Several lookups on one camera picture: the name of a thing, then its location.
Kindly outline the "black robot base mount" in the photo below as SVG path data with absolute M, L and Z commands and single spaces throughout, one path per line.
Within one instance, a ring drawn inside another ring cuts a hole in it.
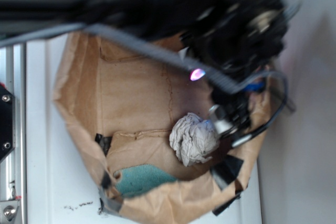
M 0 137 L 1 137 L 1 162 L 10 154 L 13 143 L 13 95 L 1 84 L 1 112 L 0 112 Z

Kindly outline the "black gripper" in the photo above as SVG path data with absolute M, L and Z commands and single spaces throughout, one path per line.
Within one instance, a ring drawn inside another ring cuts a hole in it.
M 281 1 L 255 5 L 193 1 L 182 5 L 181 20 L 185 25 L 182 42 L 191 56 L 206 64 L 206 76 L 214 85 L 214 123 L 229 122 L 236 130 L 250 126 L 247 94 L 264 91 L 268 78 L 282 83 L 279 108 L 285 107 L 287 79 L 266 68 L 283 50 L 287 15 Z

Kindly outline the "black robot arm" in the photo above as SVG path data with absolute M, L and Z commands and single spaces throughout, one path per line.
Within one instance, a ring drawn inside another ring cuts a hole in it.
M 98 35 L 214 87 L 224 134 L 251 125 L 247 93 L 264 91 L 283 49 L 282 0 L 1 0 L 1 46 L 73 31 Z

